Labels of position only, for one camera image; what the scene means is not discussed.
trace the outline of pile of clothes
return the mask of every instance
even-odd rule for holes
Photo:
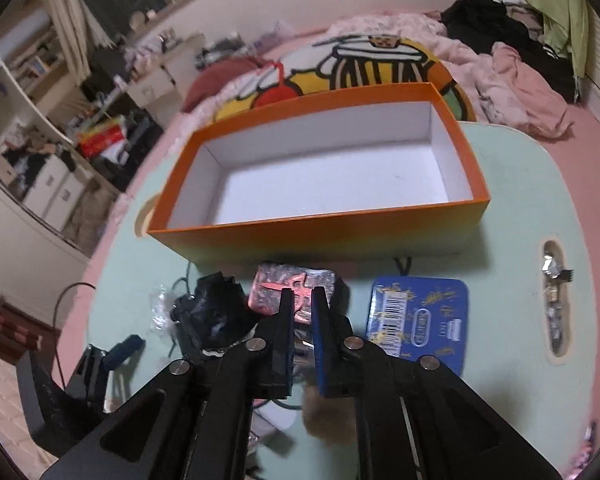
[[[525,106],[532,134],[567,132],[579,99],[589,18],[586,0],[458,0],[441,14],[447,35],[493,68]]]
[[[51,155],[59,157],[69,172],[75,171],[76,164],[71,153],[57,142],[27,139],[21,146],[7,147],[2,156],[13,166],[16,173],[16,178],[9,184],[9,190],[14,197],[24,200]]]

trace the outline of green towel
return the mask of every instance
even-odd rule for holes
[[[562,56],[571,54],[573,72],[584,77],[589,42],[586,0],[527,0],[544,14],[544,42]]]

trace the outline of black plastic bag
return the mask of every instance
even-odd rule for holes
[[[193,296],[184,295],[174,302],[171,319],[182,354],[195,361],[202,349],[224,349],[243,339],[260,316],[248,309],[234,277],[216,272],[198,280]]]

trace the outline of pink clothing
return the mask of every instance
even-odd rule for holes
[[[567,103],[544,77],[522,62],[518,51],[505,43],[495,43],[492,54],[493,69],[503,76],[526,109],[529,133],[557,139],[569,131],[573,120]]]
[[[493,70],[491,56],[478,55],[461,41],[448,38],[442,23],[412,12],[370,14],[334,23],[325,38],[355,32],[393,34],[421,43],[442,61],[464,90],[478,122],[502,124],[528,133],[525,108],[504,78]]]

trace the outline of plastic wrapper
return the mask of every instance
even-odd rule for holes
[[[292,288],[296,296],[295,320],[311,324],[311,291],[314,286],[323,286],[327,301],[331,305],[336,273],[332,270],[309,269],[293,265],[264,262],[258,266],[249,294],[249,308],[265,316],[278,312],[283,288]]]
[[[154,327],[157,330],[170,332],[173,330],[173,321],[171,320],[171,309],[175,294],[164,286],[157,287],[150,295],[151,313]]]

